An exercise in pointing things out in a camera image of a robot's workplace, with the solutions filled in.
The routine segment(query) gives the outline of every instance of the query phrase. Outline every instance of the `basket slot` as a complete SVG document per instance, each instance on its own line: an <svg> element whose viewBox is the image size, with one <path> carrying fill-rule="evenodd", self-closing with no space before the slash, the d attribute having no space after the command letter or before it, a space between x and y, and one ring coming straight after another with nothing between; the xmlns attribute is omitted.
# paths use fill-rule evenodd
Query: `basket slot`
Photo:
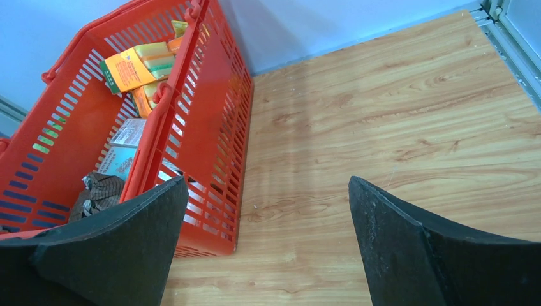
<svg viewBox="0 0 541 306"><path fill-rule="evenodd" d="M190 96L193 96L193 90L196 87L194 79L197 80L197 76L195 78L192 78L191 75L188 74L188 77L186 79L188 80L188 82L186 83L186 89L189 89L188 93L190 94Z"/></svg>
<svg viewBox="0 0 541 306"><path fill-rule="evenodd" d="M75 85L75 87L79 88L81 91L84 91L84 89L85 89L85 87L76 80L73 80L72 84Z"/></svg>
<svg viewBox="0 0 541 306"><path fill-rule="evenodd" d="M237 200L234 199L232 196L230 196L229 194L225 194L225 199L229 202L229 204L233 205L234 207L237 206Z"/></svg>
<svg viewBox="0 0 541 306"><path fill-rule="evenodd" d="M53 212L48 212L46 210L38 210L38 215L40 215L42 217L48 217L48 218L51 218L51 219L57 219L57 220L60 220L60 221L67 221L66 216L55 214Z"/></svg>
<svg viewBox="0 0 541 306"><path fill-rule="evenodd" d="M79 79L81 82L85 83L85 85L88 85L88 81L87 81L87 80L90 80L92 77L91 77L85 70L83 70L83 69L79 69L79 73L80 73L81 75L83 75L86 79L84 79L84 78L80 77L79 75L77 75L77 76L78 76L78 79Z"/></svg>
<svg viewBox="0 0 541 306"><path fill-rule="evenodd" d="M173 148L171 148L168 145L165 147L165 152L167 153L168 156L171 156L173 159L177 159L178 157L178 153L176 153L175 150L173 150Z"/></svg>
<svg viewBox="0 0 541 306"><path fill-rule="evenodd" d="M143 32L141 31L141 28L139 28L139 25L136 25L134 24L133 27L135 28L135 30L137 31L137 33L139 33L139 38L141 38L141 40L144 42L144 43L151 43L152 41L148 38L148 36Z"/></svg>
<svg viewBox="0 0 541 306"><path fill-rule="evenodd" d="M178 124L176 122L173 123L173 131L180 137L182 137L182 129L179 126L183 126L180 122Z"/></svg>
<svg viewBox="0 0 541 306"><path fill-rule="evenodd" d="M198 215L202 213L201 208L198 205L194 204L190 199L188 199L188 206L186 206L186 209L189 209Z"/></svg>
<svg viewBox="0 0 541 306"><path fill-rule="evenodd" d="M196 201L196 202L199 202L199 203L203 203L205 201L205 199L200 196L197 192L195 192L194 188L188 188L188 196L190 199L192 199L192 203L193 201Z"/></svg>
<svg viewBox="0 0 541 306"><path fill-rule="evenodd" d="M155 42L155 41L158 40L155 37L154 33L152 33L152 31L149 29L149 26L145 22L141 21L141 22L139 22L139 25L141 26L141 29L145 30L145 34L149 35L151 42Z"/></svg>
<svg viewBox="0 0 541 306"><path fill-rule="evenodd" d="M130 32L132 37L135 38L135 40L137 40L137 45L142 45L143 44L143 41L141 40L141 38L139 38L139 35L136 34L135 31L132 28L129 27L128 31Z"/></svg>
<svg viewBox="0 0 541 306"><path fill-rule="evenodd" d="M192 217L191 214L192 214L191 210L186 211L186 214L184 215L184 222L190 223L191 225L194 225L194 226L201 225L200 221Z"/></svg>
<svg viewBox="0 0 541 306"><path fill-rule="evenodd" d="M47 121L47 125L49 125L53 129L56 129L58 131L62 131L62 125L65 122L66 122L66 119L58 116L56 113L53 113L51 115L51 120Z"/></svg>
<svg viewBox="0 0 541 306"><path fill-rule="evenodd" d="M64 115L66 118L68 118L70 116L70 112L68 112L67 110L61 108L60 106L56 107L56 111L59 112L61 115Z"/></svg>
<svg viewBox="0 0 541 306"><path fill-rule="evenodd" d="M93 65L99 65L100 62L102 61L101 59L98 59L92 52L88 55L88 57L92 60Z"/></svg>
<svg viewBox="0 0 541 306"><path fill-rule="evenodd" d="M190 67L188 71L189 71L189 73L190 73L190 75L191 75L190 80L191 80L192 82L194 82L193 87L195 87L195 81L193 81L193 80L197 80L198 74L197 74L197 72L195 72L195 71L193 70L193 67Z"/></svg>
<svg viewBox="0 0 541 306"><path fill-rule="evenodd" d="M128 34L128 32L126 32L126 30L122 30L120 33L122 34L123 37L125 37L127 39L127 41L129 42L127 44L130 47L133 47L133 46L137 45L135 40L133 40L133 38L131 38L131 36Z"/></svg>
<svg viewBox="0 0 541 306"><path fill-rule="evenodd" d="M165 14L165 18L166 18L167 20L169 20L169 21L167 22L167 24L171 24L171 20L176 20L176 19L173 18L173 16L171 16L171 13L169 13L168 10L165 10L163 13Z"/></svg>
<svg viewBox="0 0 541 306"><path fill-rule="evenodd" d="M48 221L43 221L41 219L32 220L32 225L37 226L39 228L53 228L55 226L61 225L62 223L63 222L59 222L59 223L48 222Z"/></svg>
<svg viewBox="0 0 541 306"><path fill-rule="evenodd" d="M186 95L185 92L183 92L181 94L181 96L182 96L182 99L184 100L184 102L186 102L186 104L191 105L191 99L188 97L188 95Z"/></svg>
<svg viewBox="0 0 541 306"><path fill-rule="evenodd" d="M172 165L173 164L167 158L162 159L161 167L158 173L159 184L180 175L180 173L177 172L176 169L171 168Z"/></svg>
<svg viewBox="0 0 541 306"><path fill-rule="evenodd" d="M21 166L27 170L31 170L31 171L38 171L38 167L37 166L34 166L33 164L29 164L29 163L22 163Z"/></svg>
<svg viewBox="0 0 541 306"><path fill-rule="evenodd" d="M138 117L130 98L124 98L124 103L122 104L121 110L129 112L133 118Z"/></svg>
<svg viewBox="0 0 541 306"><path fill-rule="evenodd" d="M173 145L174 147L180 148L181 147L181 141L178 140L173 134L169 134L168 145Z"/></svg>
<svg viewBox="0 0 541 306"><path fill-rule="evenodd" d="M184 103L182 102L181 99L178 99L178 100L177 100L177 105L181 108L181 110L182 110L184 113L188 113L188 107L187 107L186 105L184 105Z"/></svg>
<svg viewBox="0 0 541 306"><path fill-rule="evenodd" d="M100 74L96 73L92 68L90 68L89 65L83 64L83 69L84 69L85 72L91 74L94 78L97 78L100 81L103 80L103 78L100 76Z"/></svg>
<svg viewBox="0 0 541 306"><path fill-rule="evenodd" d="M171 26L171 20L167 20L166 17L163 14L158 14L158 18L161 20L161 24L163 24L163 29L165 30L165 36L171 36L175 32L172 29Z"/></svg>
<svg viewBox="0 0 541 306"><path fill-rule="evenodd" d="M122 45L124 45L126 49L127 49L127 48L130 48L130 47L133 47L132 44L130 44L130 43L128 43L128 42L126 41L126 39L124 38L124 36L123 36L121 33L116 32L115 35L116 35L116 37L119 39L119 41L122 42Z"/></svg>
<svg viewBox="0 0 541 306"><path fill-rule="evenodd" d="M165 40L165 38L162 37L162 35L161 35L161 31L159 31L159 30L156 28L156 22L153 21L153 19L147 19L147 24L148 24L149 27L150 27L149 30L155 35L156 40L158 40L158 41L163 41L163 40Z"/></svg>
<svg viewBox="0 0 541 306"><path fill-rule="evenodd" d="M193 247L188 247L188 246L182 246L182 247L179 247L179 249L182 249L182 250L185 250L185 251L188 251L188 252L199 252L198 249L195 249Z"/></svg>
<svg viewBox="0 0 541 306"><path fill-rule="evenodd" d="M70 212L69 207L65 207L64 205L61 205L61 204L56 204L49 201L43 201L42 204L44 207L53 208L62 212Z"/></svg>
<svg viewBox="0 0 541 306"><path fill-rule="evenodd" d="M120 53L119 47L112 43L108 38L105 38L105 41L115 50L115 52Z"/></svg>
<svg viewBox="0 0 541 306"><path fill-rule="evenodd" d="M174 20L184 20L184 18L183 18L182 15L179 13L179 10L177 10L176 7L173 6L173 7L171 8L171 11L173 12L173 15L174 15L174 17L175 17Z"/></svg>
<svg viewBox="0 0 541 306"><path fill-rule="evenodd" d="M99 60L98 63L105 59L98 51L96 51L96 49L92 49L90 52L92 54L94 54L98 58L98 60Z"/></svg>
<svg viewBox="0 0 541 306"><path fill-rule="evenodd" d="M223 200L217 194L211 190L209 190L207 194L209 195L209 201L213 201L216 205L223 206Z"/></svg>
<svg viewBox="0 0 541 306"><path fill-rule="evenodd" d="M216 169L223 177L227 176L226 171L219 164L214 164L214 169Z"/></svg>
<svg viewBox="0 0 541 306"><path fill-rule="evenodd" d="M38 201L38 199L34 198L33 196L27 196L25 194L11 191L11 190L4 190L2 192L2 195L9 198L8 203L21 205L21 206L32 207Z"/></svg>
<svg viewBox="0 0 541 306"><path fill-rule="evenodd" d="M218 155L216 156L216 161L220 165L220 168L223 169L225 167L225 162Z"/></svg>
<svg viewBox="0 0 541 306"><path fill-rule="evenodd" d="M16 203L8 202L8 201L0 201L0 207L9 208L12 210L17 210L19 212L31 212L32 208L24 205L19 205Z"/></svg>
<svg viewBox="0 0 541 306"><path fill-rule="evenodd" d="M11 222L23 223L23 224L26 222L26 217L23 217L21 215L10 214L7 212L0 212L0 219L11 221Z"/></svg>
<svg viewBox="0 0 541 306"><path fill-rule="evenodd" d="M191 60L191 65L192 65L192 67L195 67L197 72L201 72L201 68L199 68L199 65L197 64L197 62L194 59Z"/></svg>
<svg viewBox="0 0 541 306"><path fill-rule="evenodd" d="M16 177L20 177L22 179L25 179L25 180L33 180L34 177L28 173L24 173L24 172L21 172L21 171L17 171L15 172L15 176Z"/></svg>
<svg viewBox="0 0 541 306"><path fill-rule="evenodd" d="M221 224L221 210L210 202L207 202L207 208L210 209L209 211L205 212L205 220L208 220L207 224L219 227Z"/></svg>
<svg viewBox="0 0 541 306"><path fill-rule="evenodd" d="M116 36L111 35L109 38L115 42L115 44L119 47L120 51L124 51L128 48L128 44L121 43L121 40L118 40Z"/></svg>
<svg viewBox="0 0 541 306"><path fill-rule="evenodd" d="M94 70L94 72L96 72L97 74L103 76L103 72L101 71L100 67L98 67L98 64L100 63L99 61L98 62L94 62L94 61L91 61L90 59L86 59L86 63L88 63L88 65L90 67L92 67L92 69Z"/></svg>
<svg viewBox="0 0 541 306"><path fill-rule="evenodd" d="M51 129L47 129L47 128L43 128L42 130L44 133L47 134L47 136L51 136L52 138L58 138L58 133L56 133L55 131L51 130Z"/></svg>
<svg viewBox="0 0 541 306"><path fill-rule="evenodd" d="M130 113L129 108L126 108L126 107L122 107L120 109L120 114L122 114L122 116L125 117L125 118L134 118L135 117L135 114Z"/></svg>
<svg viewBox="0 0 541 306"><path fill-rule="evenodd" d="M28 188L27 184L21 183L21 182L16 181L16 180L10 181L9 185L12 186L12 187L15 187L15 188L23 189L23 190L26 190Z"/></svg>
<svg viewBox="0 0 541 306"><path fill-rule="evenodd" d="M126 119L129 118L129 117L126 117L124 114L119 113L118 118L120 119L120 121L125 122Z"/></svg>
<svg viewBox="0 0 541 306"><path fill-rule="evenodd" d="M208 231L209 233L214 234L214 235L217 235L219 233L219 231L215 227L210 226L206 223L203 224L202 228L203 230Z"/></svg>
<svg viewBox="0 0 541 306"><path fill-rule="evenodd" d="M169 33L165 30L165 28L163 27L163 24L159 21L158 17L157 16L153 16L152 17L152 24L155 24L157 26L157 28L155 28L155 31L159 34L159 37L160 38L164 38L164 39L167 39L169 36Z"/></svg>

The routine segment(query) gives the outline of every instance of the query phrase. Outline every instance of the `laminate floor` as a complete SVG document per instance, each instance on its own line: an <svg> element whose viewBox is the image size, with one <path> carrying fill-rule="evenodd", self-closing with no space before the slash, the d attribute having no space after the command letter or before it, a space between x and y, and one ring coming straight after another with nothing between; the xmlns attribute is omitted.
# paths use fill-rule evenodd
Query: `laminate floor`
<svg viewBox="0 0 541 306"><path fill-rule="evenodd" d="M162 305L370 305L352 175L541 241L541 117L467 12L255 82L237 252L176 259Z"/></svg>

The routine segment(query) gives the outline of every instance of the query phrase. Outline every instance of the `light blue wall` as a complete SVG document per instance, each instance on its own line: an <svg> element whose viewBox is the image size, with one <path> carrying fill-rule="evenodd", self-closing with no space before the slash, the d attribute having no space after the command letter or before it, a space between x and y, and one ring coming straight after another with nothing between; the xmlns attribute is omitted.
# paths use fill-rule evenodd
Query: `light blue wall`
<svg viewBox="0 0 541 306"><path fill-rule="evenodd" d="M0 113L0 137L11 137L18 127L19 122Z"/></svg>
<svg viewBox="0 0 541 306"><path fill-rule="evenodd" d="M252 73L323 55L481 0L220 0Z"/></svg>
<svg viewBox="0 0 541 306"><path fill-rule="evenodd" d="M0 94L29 110L75 33L125 0L0 1ZM220 0L253 73L366 41L471 0Z"/></svg>
<svg viewBox="0 0 541 306"><path fill-rule="evenodd" d="M511 0L507 18L541 59L541 1Z"/></svg>
<svg viewBox="0 0 541 306"><path fill-rule="evenodd" d="M51 68L77 31L126 0L0 0L0 95L30 110Z"/></svg>

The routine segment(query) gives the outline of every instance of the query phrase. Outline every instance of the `floor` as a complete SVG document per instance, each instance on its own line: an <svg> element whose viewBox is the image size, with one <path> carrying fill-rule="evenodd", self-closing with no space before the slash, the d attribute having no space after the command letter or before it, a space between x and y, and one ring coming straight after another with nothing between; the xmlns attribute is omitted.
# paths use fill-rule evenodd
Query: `floor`
<svg viewBox="0 0 541 306"><path fill-rule="evenodd" d="M162 305L370 305L352 175L541 241L541 117L467 12L255 81L237 253L175 260Z"/></svg>

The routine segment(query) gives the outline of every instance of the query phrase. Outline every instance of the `shopping basket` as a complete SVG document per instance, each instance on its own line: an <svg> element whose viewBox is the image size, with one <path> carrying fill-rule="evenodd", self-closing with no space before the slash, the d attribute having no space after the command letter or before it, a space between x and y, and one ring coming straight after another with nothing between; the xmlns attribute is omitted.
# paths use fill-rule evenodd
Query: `shopping basket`
<svg viewBox="0 0 541 306"><path fill-rule="evenodd" d="M10 232L0 239L67 222L81 178L97 170L108 141L137 115L128 94L111 94L98 63L133 45L172 39L171 20L189 27L154 96L158 106L121 201L178 175L176 167L190 195L175 255L233 253L253 81L217 0L136 0L79 31L42 75L47 88L19 130L0 140L0 225Z"/></svg>

